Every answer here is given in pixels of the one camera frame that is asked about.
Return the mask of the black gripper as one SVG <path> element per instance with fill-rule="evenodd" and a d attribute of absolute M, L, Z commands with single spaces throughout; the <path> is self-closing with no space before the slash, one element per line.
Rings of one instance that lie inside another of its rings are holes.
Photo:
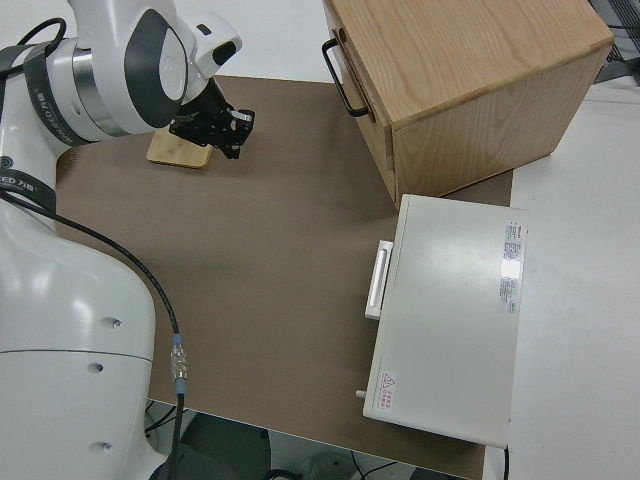
<path fill-rule="evenodd" d="M 234 110 L 217 82 L 209 81 L 194 99 L 180 107 L 169 132 L 195 145 L 218 148 L 227 159 L 237 160 L 254 122 L 254 111 Z"/>

